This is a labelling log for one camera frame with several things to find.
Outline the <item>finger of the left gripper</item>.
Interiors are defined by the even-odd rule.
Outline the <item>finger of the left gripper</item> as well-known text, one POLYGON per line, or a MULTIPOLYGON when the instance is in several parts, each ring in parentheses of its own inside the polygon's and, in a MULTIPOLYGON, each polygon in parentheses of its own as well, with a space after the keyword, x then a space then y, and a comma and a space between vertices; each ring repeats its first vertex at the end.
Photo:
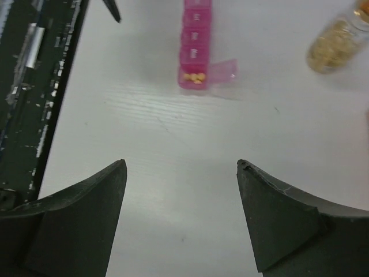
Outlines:
POLYGON ((103 3, 113 16, 114 20, 118 23, 121 22, 121 14, 118 9, 118 5, 116 4, 116 0, 103 0, 103 3))

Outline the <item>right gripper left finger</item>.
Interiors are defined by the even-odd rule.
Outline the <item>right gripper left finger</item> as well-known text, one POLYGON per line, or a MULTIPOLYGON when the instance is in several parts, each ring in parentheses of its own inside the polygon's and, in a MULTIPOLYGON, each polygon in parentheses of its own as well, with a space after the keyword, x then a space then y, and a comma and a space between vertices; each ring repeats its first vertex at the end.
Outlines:
POLYGON ((2 276, 105 276, 127 181, 124 160, 1 212, 2 276))

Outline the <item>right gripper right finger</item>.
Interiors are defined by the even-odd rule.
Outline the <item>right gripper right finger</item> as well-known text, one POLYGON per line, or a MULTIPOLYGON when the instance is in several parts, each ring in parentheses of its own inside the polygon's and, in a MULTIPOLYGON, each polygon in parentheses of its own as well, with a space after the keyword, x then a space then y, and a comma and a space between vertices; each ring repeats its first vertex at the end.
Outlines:
POLYGON ((367 276, 368 212, 319 198, 249 161, 237 180, 263 276, 367 276))

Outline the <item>pink pill organizer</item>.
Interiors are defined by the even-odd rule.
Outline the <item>pink pill organizer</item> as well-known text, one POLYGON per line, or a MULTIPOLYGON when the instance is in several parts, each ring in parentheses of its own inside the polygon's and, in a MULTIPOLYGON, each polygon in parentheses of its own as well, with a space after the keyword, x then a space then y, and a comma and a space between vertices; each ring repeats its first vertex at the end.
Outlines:
POLYGON ((237 60, 210 62, 212 1, 184 1, 180 34, 178 85, 188 90, 206 90, 211 85, 230 83, 238 71, 237 60), (205 73, 202 84, 184 81, 184 73, 205 73))

